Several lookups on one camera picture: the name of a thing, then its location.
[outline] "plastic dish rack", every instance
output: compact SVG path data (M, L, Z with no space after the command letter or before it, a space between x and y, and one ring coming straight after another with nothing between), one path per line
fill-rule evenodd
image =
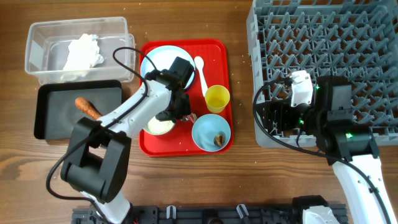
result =
M254 92L296 70L305 69L313 83L322 75L344 76L352 85L353 120L368 124L379 146L398 145L397 15L394 0L254 0L246 21ZM274 85L258 103L291 94ZM260 146L281 147L254 125ZM271 131L296 145L298 129ZM316 145L305 134L299 143Z

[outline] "carrot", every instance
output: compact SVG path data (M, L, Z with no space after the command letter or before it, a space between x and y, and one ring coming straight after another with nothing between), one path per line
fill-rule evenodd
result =
M87 114L88 116L92 117L93 119L97 120L98 118L102 117L100 112L98 112L91 103L83 97L79 97L75 100L76 107Z

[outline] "red tray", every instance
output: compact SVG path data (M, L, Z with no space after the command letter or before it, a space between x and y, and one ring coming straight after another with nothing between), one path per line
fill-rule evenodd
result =
M201 56L205 61L203 73L208 87L213 85L223 85L229 90L226 48L219 40L200 39L152 41L146 43L141 48L141 51L148 54L154 48L164 45L181 47L186 50L192 58ZM140 67L143 59L144 57L140 55ZM192 113L195 113L198 118L204 114L210 113L206 107L205 98L201 93L199 75L195 75L195 79L187 93L189 94ZM226 152L234 143L231 101L229 101L226 108L219 115L227 120L231 127L231 139L229 140L229 143L218 152L206 152L201 150L192 139L193 123L180 121L177 122L171 132L161 136L153 136L142 130L139 133L139 147L145 154L151 157L191 156Z

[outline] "blue bowl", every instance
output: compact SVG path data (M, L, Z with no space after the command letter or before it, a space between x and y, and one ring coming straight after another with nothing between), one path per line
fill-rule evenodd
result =
M214 144L217 134L225 135L225 143L222 147ZM195 144L206 152L222 150L231 139L231 128L228 122L217 114L206 114L198 118L193 124L192 138Z

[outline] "wooden table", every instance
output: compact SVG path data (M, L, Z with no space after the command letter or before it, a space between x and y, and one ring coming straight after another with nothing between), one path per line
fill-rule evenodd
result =
M24 71L25 45L34 22L109 16L127 19L138 47L151 40L218 38L228 50L234 146L214 156L150 158L135 138L123 187L133 205L290 203L293 197L317 194L346 203L326 160L290 149L261 148L254 139L246 38L250 0L27 2L0 3L0 223L70 223L72 209L88 205L56 199L45 189L47 172L67 144L47 144L33 136L40 85ZM135 92L137 81L124 85L126 96ZM398 213L398 148L381 147L381 159L387 191ZM52 186L60 194L79 195L59 178L59 170Z

